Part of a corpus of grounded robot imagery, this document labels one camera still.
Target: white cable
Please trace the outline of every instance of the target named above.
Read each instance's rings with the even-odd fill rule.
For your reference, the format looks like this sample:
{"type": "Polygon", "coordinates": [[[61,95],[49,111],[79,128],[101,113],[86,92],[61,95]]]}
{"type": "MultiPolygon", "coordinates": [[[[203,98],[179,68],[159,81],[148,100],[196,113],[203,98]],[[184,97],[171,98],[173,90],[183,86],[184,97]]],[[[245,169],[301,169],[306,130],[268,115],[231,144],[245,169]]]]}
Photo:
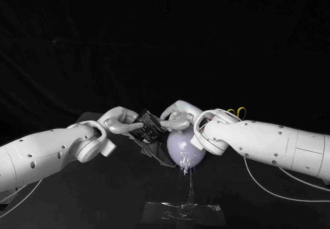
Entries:
{"type": "Polygon", "coordinates": [[[16,207],[22,204],[22,202],[26,200],[26,198],[30,196],[30,194],[33,193],[33,191],[35,191],[35,189],[30,191],[30,193],[29,193],[29,195],[24,197],[24,199],[19,202],[19,204],[0,216],[0,218],[3,218],[14,209],[16,209],[16,207]]]}
{"type": "Polygon", "coordinates": [[[0,201],[0,203],[4,201],[4,200],[7,200],[23,188],[26,187],[26,185],[10,195],[10,196],[7,196],[1,201],[0,201]]]}
{"type": "MultiPolygon", "coordinates": [[[[246,165],[246,169],[248,169],[248,172],[249,172],[249,167],[248,167],[248,164],[246,164],[246,159],[244,158],[244,161],[245,161],[245,165],[246,165]]],[[[254,176],[252,176],[252,174],[251,174],[251,172],[249,172],[249,176],[252,177],[252,179],[254,179],[254,181],[255,181],[255,183],[261,186],[261,184],[257,182],[257,180],[255,180],[255,178],[254,178],[254,176]]],[[[288,200],[294,200],[294,201],[300,201],[300,202],[330,202],[330,200],[304,200],[304,199],[291,199],[291,198],[287,198],[287,197],[282,197],[282,196],[280,196],[280,195],[277,195],[277,194],[274,194],[272,192],[269,192],[262,186],[261,186],[261,188],[268,192],[268,193],[271,193],[274,196],[277,196],[277,197],[280,197],[280,198],[282,198],[282,199],[288,199],[288,200]]]]}
{"type": "Polygon", "coordinates": [[[318,189],[321,189],[321,190],[330,192],[330,189],[329,189],[329,188],[324,188],[324,187],[320,187],[320,186],[317,186],[317,185],[313,185],[313,184],[310,184],[308,182],[300,180],[297,177],[294,177],[288,172],[285,172],[285,173],[287,173],[297,181],[300,181],[300,182],[303,182],[304,184],[307,184],[307,185],[310,185],[310,186],[313,186],[313,187],[316,187],[316,188],[318,188],[318,189]]]}

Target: black backdrop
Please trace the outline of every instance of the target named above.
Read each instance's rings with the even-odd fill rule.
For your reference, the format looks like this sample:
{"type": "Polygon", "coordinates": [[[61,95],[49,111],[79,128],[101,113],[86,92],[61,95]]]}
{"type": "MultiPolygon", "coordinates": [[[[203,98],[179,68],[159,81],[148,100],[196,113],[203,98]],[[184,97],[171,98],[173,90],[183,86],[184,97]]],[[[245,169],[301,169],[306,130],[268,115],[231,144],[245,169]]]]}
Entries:
{"type": "Polygon", "coordinates": [[[329,3],[1,1],[1,143],[124,106],[330,134],[329,3]]]}

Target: black fabric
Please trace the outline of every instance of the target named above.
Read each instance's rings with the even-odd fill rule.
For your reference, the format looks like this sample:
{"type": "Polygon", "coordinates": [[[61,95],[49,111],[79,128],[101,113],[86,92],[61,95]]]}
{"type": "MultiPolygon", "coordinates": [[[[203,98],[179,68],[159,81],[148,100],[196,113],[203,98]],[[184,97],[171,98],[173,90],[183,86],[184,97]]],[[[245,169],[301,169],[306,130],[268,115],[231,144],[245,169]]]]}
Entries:
{"type": "MultiPolygon", "coordinates": [[[[160,116],[177,100],[190,102],[202,110],[244,106],[245,119],[330,134],[326,83],[330,72],[329,28],[326,0],[189,3],[3,0],[0,143],[69,126],[85,111],[102,114],[112,107],[124,106],[137,113],[147,108],[160,116]]],[[[122,146],[124,152],[130,152],[130,147],[133,151],[140,151],[133,140],[128,144],[122,146]]],[[[97,219],[88,220],[84,216],[101,204],[92,204],[89,198],[97,193],[86,192],[86,188],[101,187],[105,182],[102,176],[107,172],[117,174],[118,170],[127,170],[127,174],[115,179],[108,189],[101,189],[98,202],[112,188],[118,190],[110,191],[110,195],[121,197],[117,204],[120,199],[125,199],[127,204],[134,201],[133,205],[140,206],[144,195],[151,195],[153,201],[164,200],[161,197],[171,190],[157,187],[163,187],[166,182],[173,187],[174,172],[166,174],[166,180],[161,176],[166,167],[156,160],[153,163],[137,163],[134,160],[144,162],[150,158],[140,154],[125,161],[124,154],[117,155],[114,160],[98,157],[99,160],[85,165],[72,163],[62,174],[53,175],[45,196],[26,202],[26,208],[22,208],[24,215],[29,204],[46,203],[45,208],[39,208],[40,212],[36,210],[33,215],[26,215],[27,221],[39,215],[36,224],[53,222],[46,209],[63,206],[73,199],[65,215],[63,207],[52,211],[59,221],[65,221],[62,225],[56,222],[53,225],[63,228],[69,220],[84,219],[78,226],[91,228],[97,219]],[[82,170],[94,172],[81,176],[82,170]],[[94,176],[101,177],[95,183],[94,176]],[[65,181],[55,193],[63,177],[71,183],[65,181]],[[78,178],[89,179],[89,182],[81,181],[75,185],[78,178]],[[76,206],[84,210],[71,217],[76,206]]],[[[272,181],[269,188],[278,193],[293,187],[298,191],[291,193],[295,197],[327,198],[327,193],[291,183],[291,179],[269,166],[251,164],[259,167],[259,171],[269,171],[265,174],[258,170],[255,172],[261,180],[272,181]]],[[[255,188],[242,158],[235,152],[226,152],[222,157],[208,154],[200,165],[208,167],[197,173],[197,179],[203,179],[196,186],[200,202],[220,201],[232,225],[297,225],[300,228],[329,225],[323,204],[281,201],[255,188]],[[245,192],[241,192],[242,186],[248,187],[245,192]],[[278,212],[282,214],[282,225],[274,218],[278,212]]]]}

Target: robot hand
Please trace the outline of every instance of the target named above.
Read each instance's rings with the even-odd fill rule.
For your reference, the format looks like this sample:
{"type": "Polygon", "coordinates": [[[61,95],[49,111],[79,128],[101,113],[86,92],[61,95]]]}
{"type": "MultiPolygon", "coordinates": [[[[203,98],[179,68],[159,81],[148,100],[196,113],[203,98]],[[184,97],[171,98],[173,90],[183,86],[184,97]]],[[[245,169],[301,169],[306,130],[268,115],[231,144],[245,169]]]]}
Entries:
{"type": "Polygon", "coordinates": [[[195,124],[195,121],[202,114],[202,110],[195,107],[187,102],[177,100],[170,107],[164,110],[160,116],[160,125],[171,130],[184,130],[190,124],[195,124]]]}
{"type": "Polygon", "coordinates": [[[98,119],[99,125],[114,134],[125,134],[143,127],[143,123],[134,123],[138,114],[127,108],[118,106],[112,108],[98,119]]]}

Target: purple balloon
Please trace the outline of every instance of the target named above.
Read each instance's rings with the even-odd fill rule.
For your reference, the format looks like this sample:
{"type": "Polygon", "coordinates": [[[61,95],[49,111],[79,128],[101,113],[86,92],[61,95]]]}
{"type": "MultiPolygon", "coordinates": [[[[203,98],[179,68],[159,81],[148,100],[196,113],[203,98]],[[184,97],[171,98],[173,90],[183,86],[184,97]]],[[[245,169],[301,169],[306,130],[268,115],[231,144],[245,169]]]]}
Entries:
{"type": "Polygon", "coordinates": [[[195,136],[195,127],[189,125],[187,129],[182,130],[182,134],[177,130],[173,130],[169,134],[167,149],[170,157],[177,165],[187,172],[189,168],[193,168],[202,161],[206,149],[199,150],[190,143],[195,136]]]}

